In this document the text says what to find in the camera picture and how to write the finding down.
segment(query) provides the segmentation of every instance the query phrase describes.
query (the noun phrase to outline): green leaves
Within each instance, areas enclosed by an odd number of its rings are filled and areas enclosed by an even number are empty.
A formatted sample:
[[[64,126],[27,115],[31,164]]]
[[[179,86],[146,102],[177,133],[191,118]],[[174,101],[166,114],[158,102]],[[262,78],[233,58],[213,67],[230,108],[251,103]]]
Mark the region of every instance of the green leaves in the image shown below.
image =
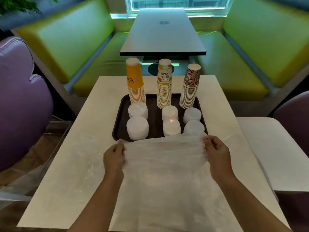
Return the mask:
[[[34,11],[40,13],[37,4],[31,0],[0,0],[0,16],[9,11]]]

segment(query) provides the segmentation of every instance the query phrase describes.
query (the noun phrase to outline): purple chair backrest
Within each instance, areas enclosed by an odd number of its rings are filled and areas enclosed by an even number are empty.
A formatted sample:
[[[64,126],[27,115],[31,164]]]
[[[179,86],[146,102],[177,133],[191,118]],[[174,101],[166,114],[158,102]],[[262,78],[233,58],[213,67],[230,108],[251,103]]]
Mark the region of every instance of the purple chair backrest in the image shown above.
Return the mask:
[[[51,94],[33,69],[33,58],[22,39],[0,42],[0,171],[27,154],[52,117]]]
[[[309,91],[287,101],[275,111],[273,117],[309,157]]]

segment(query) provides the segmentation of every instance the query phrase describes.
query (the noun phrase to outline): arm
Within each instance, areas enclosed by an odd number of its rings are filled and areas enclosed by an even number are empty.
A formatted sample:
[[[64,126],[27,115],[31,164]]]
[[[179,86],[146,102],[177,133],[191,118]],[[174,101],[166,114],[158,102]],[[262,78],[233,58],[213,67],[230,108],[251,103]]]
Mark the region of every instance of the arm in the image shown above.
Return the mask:
[[[236,178],[230,151],[217,137],[204,137],[211,176],[221,188],[244,232],[291,232]]]
[[[68,232],[107,232],[123,180],[123,142],[104,153],[105,175],[90,201]]]

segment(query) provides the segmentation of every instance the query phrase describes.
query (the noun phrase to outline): purple chair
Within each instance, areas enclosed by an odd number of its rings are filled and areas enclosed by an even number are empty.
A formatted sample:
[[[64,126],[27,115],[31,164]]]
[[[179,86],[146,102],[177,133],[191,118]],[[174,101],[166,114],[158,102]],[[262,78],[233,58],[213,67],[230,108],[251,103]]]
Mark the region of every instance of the purple chair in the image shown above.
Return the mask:
[[[287,101],[275,111],[273,117],[282,124],[309,157],[309,91]],[[309,193],[276,192],[276,195],[291,229],[294,232],[308,232]]]
[[[29,152],[52,118],[52,96],[33,69],[33,58],[22,39],[0,42],[0,172]]]

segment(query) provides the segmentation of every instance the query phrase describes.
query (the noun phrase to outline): yellow cup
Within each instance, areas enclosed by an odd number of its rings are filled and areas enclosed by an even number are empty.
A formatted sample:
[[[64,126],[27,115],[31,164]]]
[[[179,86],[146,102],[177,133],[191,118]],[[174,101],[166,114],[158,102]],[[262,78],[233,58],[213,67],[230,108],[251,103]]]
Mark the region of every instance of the yellow cup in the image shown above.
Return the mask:
[[[144,85],[141,75],[141,66],[138,58],[128,58],[127,64],[127,81],[128,87],[131,89],[139,89]]]

